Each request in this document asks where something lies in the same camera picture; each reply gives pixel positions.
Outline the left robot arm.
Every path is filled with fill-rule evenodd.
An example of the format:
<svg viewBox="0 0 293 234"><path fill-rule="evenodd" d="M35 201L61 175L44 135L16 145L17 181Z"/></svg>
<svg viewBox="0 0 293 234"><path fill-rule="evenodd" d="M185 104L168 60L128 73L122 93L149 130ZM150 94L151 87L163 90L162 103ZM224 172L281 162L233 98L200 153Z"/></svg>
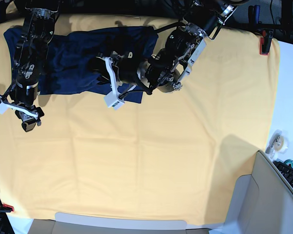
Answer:
<svg viewBox="0 0 293 234"><path fill-rule="evenodd" d="M152 95L180 90L182 79L204 50L205 38L214 40L226 20L244 0L173 0L172 8L181 14L175 23L155 30L156 34L173 28L164 48L156 55L142 58L142 53L112 51L108 57L98 54L88 62L97 72L99 84L109 84L114 96L123 100L130 94Z"/></svg>

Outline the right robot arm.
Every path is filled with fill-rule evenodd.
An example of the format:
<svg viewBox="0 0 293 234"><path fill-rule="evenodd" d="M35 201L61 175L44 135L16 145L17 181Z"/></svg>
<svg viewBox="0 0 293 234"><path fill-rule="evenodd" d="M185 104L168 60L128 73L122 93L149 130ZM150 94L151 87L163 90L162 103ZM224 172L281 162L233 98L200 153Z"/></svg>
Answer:
<svg viewBox="0 0 293 234"><path fill-rule="evenodd" d="M25 4L27 14L15 47L11 85L1 97L2 103L14 110L22 121L25 132L40 126L44 115L42 109L34 105L34 100L60 15L60 4L59 0L29 0Z"/></svg>

